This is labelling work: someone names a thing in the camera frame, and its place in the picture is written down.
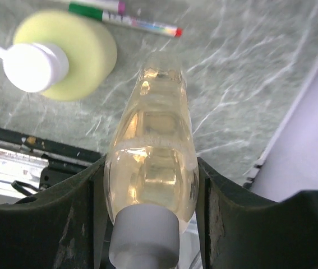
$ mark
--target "bottle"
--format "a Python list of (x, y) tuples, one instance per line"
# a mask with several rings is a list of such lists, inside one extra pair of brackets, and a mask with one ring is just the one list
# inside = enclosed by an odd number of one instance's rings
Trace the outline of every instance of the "bottle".
[[(59, 10), (44, 10), (28, 17), (16, 29), (13, 43), (35, 45), (36, 49), (55, 46), (56, 50), (64, 52), (68, 67), (66, 72), (60, 68), (57, 72), (65, 76), (48, 79), (50, 83), (45, 84), (46, 87), (28, 88), (27, 83), (22, 87), (22, 90), (39, 92), (55, 100), (72, 101), (91, 94), (111, 73), (117, 59), (116, 43), (101, 23)], [(43, 51), (49, 56), (53, 55), (53, 50), (45, 49)], [(44, 70), (48, 75), (39, 75), (48, 77), (56, 69), (50, 65)]]
[[(104, 190), (114, 224), (109, 257), (117, 268), (176, 265), (176, 240), (193, 215), (199, 188), (185, 89), (178, 59), (153, 53), (111, 141)], [(158, 254), (165, 247), (172, 259)]]

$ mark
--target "marble surface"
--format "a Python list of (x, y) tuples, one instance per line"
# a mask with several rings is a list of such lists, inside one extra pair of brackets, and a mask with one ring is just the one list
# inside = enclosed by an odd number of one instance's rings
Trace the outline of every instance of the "marble surface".
[[(118, 62), (86, 99), (26, 94), (0, 61), (0, 127), (106, 152), (144, 58), (170, 50), (187, 76), (197, 154), (242, 183), (285, 115), (318, 53), (318, 0), (127, 0), (129, 13), (185, 30), (180, 39), (108, 25)], [(50, 0), (0, 0), (0, 45)]]

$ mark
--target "marker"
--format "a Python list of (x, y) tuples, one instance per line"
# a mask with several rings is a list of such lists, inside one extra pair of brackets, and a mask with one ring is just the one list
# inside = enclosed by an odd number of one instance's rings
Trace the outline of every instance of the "marker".
[(124, 14), (125, 13), (125, 3), (115, 0), (54, 0), (65, 3), (76, 3), (84, 4), (89, 7), (96, 7), (101, 10), (108, 10), (111, 12)]
[(91, 17), (98, 21), (130, 27), (134, 29), (140, 29), (160, 35), (174, 36), (176, 38), (182, 35), (182, 29), (176, 26), (159, 24), (157, 22), (146, 22), (131, 16), (112, 14), (108, 11), (103, 11), (95, 7), (88, 7), (82, 6), (80, 4), (71, 3), (69, 5), (68, 11), (86, 17)]

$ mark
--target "amber liquid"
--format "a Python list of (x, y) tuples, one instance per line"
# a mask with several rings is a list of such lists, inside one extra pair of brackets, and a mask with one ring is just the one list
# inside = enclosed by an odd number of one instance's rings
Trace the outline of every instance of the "amber liquid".
[(173, 211), (183, 232), (195, 210), (199, 184), (181, 73), (143, 71), (110, 149), (105, 176), (112, 221), (128, 205), (153, 203)]

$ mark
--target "purple marker cap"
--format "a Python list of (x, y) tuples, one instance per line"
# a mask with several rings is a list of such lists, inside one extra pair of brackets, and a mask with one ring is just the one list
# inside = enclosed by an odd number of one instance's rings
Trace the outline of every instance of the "purple marker cap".
[(124, 14), (125, 13), (125, 3), (124, 2), (119, 2), (118, 13), (119, 14)]

